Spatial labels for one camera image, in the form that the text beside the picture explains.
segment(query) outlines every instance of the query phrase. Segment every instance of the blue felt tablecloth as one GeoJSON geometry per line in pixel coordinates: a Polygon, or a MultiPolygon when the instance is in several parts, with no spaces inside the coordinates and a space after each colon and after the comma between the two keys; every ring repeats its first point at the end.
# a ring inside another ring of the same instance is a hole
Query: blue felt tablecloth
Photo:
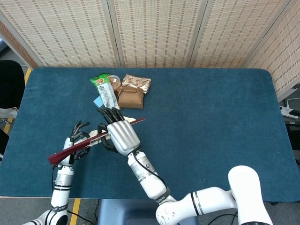
{"type": "MultiPolygon", "coordinates": [[[[217,186],[248,165],[259,174],[265,201],[300,200],[300,176],[270,74],[260,69],[38,68],[24,98],[0,166],[0,195],[48,196],[47,157],[62,150],[78,121],[97,128],[104,119],[90,78],[100,73],[150,77],[144,109],[123,109],[147,120],[134,125],[143,151],[171,194],[217,186]]],[[[75,162],[71,197],[147,198],[127,157],[102,145],[75,162]]]]}

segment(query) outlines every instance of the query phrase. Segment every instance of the black cable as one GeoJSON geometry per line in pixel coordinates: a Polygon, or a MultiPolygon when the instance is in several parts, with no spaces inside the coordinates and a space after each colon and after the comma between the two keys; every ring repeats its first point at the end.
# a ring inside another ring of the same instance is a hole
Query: black cable
{"type": "Polygon", "coordinates": [[[73,215],[75,215],[75,216],[78,216],[79,218],[85,220],[86,222],[89,222],[89,223],[92,224],[92,225],[95,225],[95,224],[93,224],[91,221],[89,221],[88,219],[83,218],[83,217],[79,216],[78,214],[76,214],[76,213],[74,213],[74,212],[71,212],[71,211],[69,211],[69,210],[67,210],[67,212],[68,212],[68,213],[71,213],[71,214],[73,214],[73,215]]]}
{"type": "Polygon", "coordinates": [[[144,168],[146,171],[148,171],[149,173],[151,173],[152,175],[156,176],[157,178],[159,178],[161,180],[161,182],[163,182],[163,184],[165,185],[165,188],[168,189],[167,185],[165,184],[164,179],[162,179],[160,176],[156,175],[154,172],[152,172],[151,170],[149,170],[147,167],[145,167],[143,164],[141,164],[139,162],[139,160],[137,160],[135,153],[133,152],[133,157],[135,158],[135,161],[142,167],[144,168]]]}
{"type": "Polygon", "coordinates": [[[95,218],[96,218],[97,223],[98,223],[98,218],[97,218],[97,216],[96,216],[96,211],[97,211],[97,207],[98,207],[98,205],[99,205],[99,202],[100,202],[100,199],[98,199],[98,202],[97,202],[97,205],[96,205],[96,208],[95,208],[95,212],[94,212],[94,215],[95,215],[95,218]]]}
{"type": "Polygon", "coordinates": [[[234,217],[233,217],[233,219],[232,219],[232,221],[231,221],[231,225],[233,225],[234,219],[235,219],[235,217],[237,216],[237,214],[238,214],[238,212],[236,211],[236,213],[234,214],[234,217]]]}
{"type": "Polygon", "coordinates": [[[55,170],[56,165],[52,166],[52,175],[51,175],[51,187],[52,187],[52,192],[54,190],[54,170],[55,170]]]}
{"type": "Polygon", "coordinates": [[[220,215],[220,216],[214,218],[214,219],[213,219],[212,221],[210,221],[207,225],[211,225],[212,222],[214,222],[216,219],[218,219],[218,218],[220,218],[220,217],[223,217],[223,216],[233,216],[233,218],[236,217],[236,215],[234,215],[234,214],[222,214],[222,215],[220,215]]]}
{"type": "MultiPolygon", "coordinates": [[[[52,192],[53,192],[53,190],[54,190],[54,170],[55,170],[55,167],[57,167],[56,165],[54,165],[53,167],[52,167],[52,174],[51,174],[51,187],[52,187],[52,192]]],[[[81,219],[83,219],[83,220],[85,220],[86,222],[89,222],[90,224],[92,224],[92,225],[95,225],[95,224],[93,224],[91,221],[89,221],[88,219],[86,219],[86,218],[83,218],[82,216],[80,216],[80,215],[78,215],[78,214],[76,214],[76,213],[74,213],[74,212],[71,212],[71,211],[69,211],[69,210],[67,210],[67,212],[68,213],[71,213],[71,214],[74,214],[75,216],[78,216],[79,218],[81,218],[81,219]]]]}
{"type": "Polygon", "coordinates": [[[270,202],[271,205],[278,205],[278,202],[270,202]]]}

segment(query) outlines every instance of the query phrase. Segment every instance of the metal bracket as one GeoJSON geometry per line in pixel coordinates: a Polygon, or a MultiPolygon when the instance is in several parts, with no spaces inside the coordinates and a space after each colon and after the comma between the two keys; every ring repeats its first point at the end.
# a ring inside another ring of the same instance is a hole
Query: metal bracket
{"type": "Polygon", "coordinates": [[[7,120],[7,118],[5,118],[5,119],[0,119],[0,124],[1,123],[3,123],[3,122],[6,122],[7,124],[9,124],[9,125],[13,125],[13,123],[12,122],[9,122],[8,120],[7,120]]]}
{"type": "Polygon", "coordinates": [[[298,89],[300,88],[300,83],[296,84],[295,86],[292,87],[292,89],[298,89]]]}

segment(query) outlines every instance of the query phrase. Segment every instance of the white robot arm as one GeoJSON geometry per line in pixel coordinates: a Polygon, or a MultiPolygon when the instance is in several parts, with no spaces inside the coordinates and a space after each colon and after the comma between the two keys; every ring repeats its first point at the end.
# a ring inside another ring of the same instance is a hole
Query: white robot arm
{"type": "MultiPolygon", "coordinates": [[[[80,136],[89,137],[85,132],[80,132],[80,129],[87,126],[89,123],[78,122],[72,131],[71,137],[65,140],[64,149],[72,146],[74,140],[80,136]]],[[[68,223],[68,200],[71,191],[72,179],[74,175],[73,163],[75,159],[79,159],[86,155],[89,149],[72,154],[66,157],[58,164],[58,172],[53,187],[53,194],[51,198],[51,210],[44,212],[39,218],[34,219],[23,225],[66,225],[68,223]]]]}
{"type": "Polygon", "coordinates": [[[140,140],[119,110],[106,109],[101,113],[109,123],[106,128],[116,150],[128,157],[128,165],[147,196],[159,203],[156,212],[159,224],[176,225],[188,217],[230,208],[238,209],[239,225],[273,224],[263,204],[258,175],[252,168],[236,166],[231,169],[228,174],[229,191],[210,187],[176,201],[146,155],[140,151],[140,140]]]}
{"type": "Polygon", "coordinates": [[[228,173],[231,190],[210,187],[189,193],[178,202],[161,204],[156,218],[161,225],[175,225],[183,219],[224,209],[237,208],[239,225],[272,225],[264,207],[257,173],[239,165],[228,173]]]}

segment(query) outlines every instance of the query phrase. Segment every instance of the food packet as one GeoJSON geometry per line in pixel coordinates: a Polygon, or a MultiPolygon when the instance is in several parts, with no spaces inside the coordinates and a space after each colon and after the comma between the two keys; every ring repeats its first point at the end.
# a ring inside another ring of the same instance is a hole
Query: food packet
{"type": "Polygon", "coordinates": [[[144,78],[144,77],[137,77],[126,74],[122,85],[125,87],[132,87],[132,88],[141,88],[144,94],[147,94],[150,89],[151,79],[144,78]]]}
{"type": "Polygon", "coordinates": [[[100,74],[90,79],[97,88],[105,107],[119,109],[117,98],[109,80],[109,74],[100,74]]]}

